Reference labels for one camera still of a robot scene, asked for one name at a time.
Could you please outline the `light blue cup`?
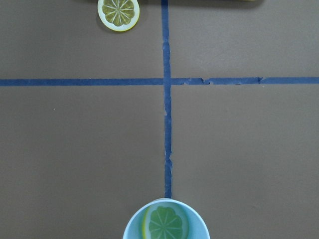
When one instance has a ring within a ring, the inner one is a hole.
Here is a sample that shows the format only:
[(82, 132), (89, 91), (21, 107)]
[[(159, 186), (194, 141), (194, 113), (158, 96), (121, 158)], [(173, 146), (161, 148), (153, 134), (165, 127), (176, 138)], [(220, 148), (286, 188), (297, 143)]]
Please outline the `light blue cup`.
[(143, 220), (143, 216), (146, 211), (146, 208), (152, 204), (156, 204), (160, 202), (176, 203), (185, 210), (189, 220), (189, 234), (187, 239), (209, 239), (210, 238), (208, 228), (204, 220), (202, 219), (202, 217), (198, 214), (198, 212), (196, 212), (192, 207), (190, 207), (189, 205), (183, 202), (169, 199), (169, 198), (156, 199), (144, 205), (142, 208), (140, 208), (129, 220), (125, 228), (123, 238), (124, 239), (143, 239), (142, 220)]

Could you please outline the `yellow lemon slice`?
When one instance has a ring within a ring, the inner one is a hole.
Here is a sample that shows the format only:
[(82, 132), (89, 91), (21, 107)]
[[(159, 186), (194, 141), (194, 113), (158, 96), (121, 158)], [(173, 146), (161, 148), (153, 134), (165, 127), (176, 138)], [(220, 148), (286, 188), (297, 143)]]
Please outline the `yellow lemon slice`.
[(144, 239), (186, 239), (188, 234), (188, 216), (180, 205), (160, 202), (146, 208), (142, 220)]

